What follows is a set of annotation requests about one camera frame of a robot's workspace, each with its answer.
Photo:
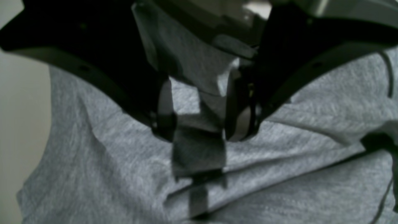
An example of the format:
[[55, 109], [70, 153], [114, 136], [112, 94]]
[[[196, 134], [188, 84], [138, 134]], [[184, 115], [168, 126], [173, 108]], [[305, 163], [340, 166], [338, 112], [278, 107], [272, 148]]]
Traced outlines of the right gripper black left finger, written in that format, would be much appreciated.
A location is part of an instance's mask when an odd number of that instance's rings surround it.
[[171, 81], [147, 61], [133, 0], [24, 0], [1, 29], [1, 49], [63, 69], [172, 142]]

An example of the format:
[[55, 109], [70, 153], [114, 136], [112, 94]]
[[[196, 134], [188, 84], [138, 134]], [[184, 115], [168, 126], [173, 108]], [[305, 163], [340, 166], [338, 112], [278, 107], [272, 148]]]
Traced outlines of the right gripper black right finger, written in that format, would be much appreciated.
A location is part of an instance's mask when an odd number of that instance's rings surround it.
[[397, 46], [396, 0], [271, 0], [271, 11], [253, 64], [230, 72], [225, 137], [255, 136], [260, 124], [301, 88], [341, 65]]

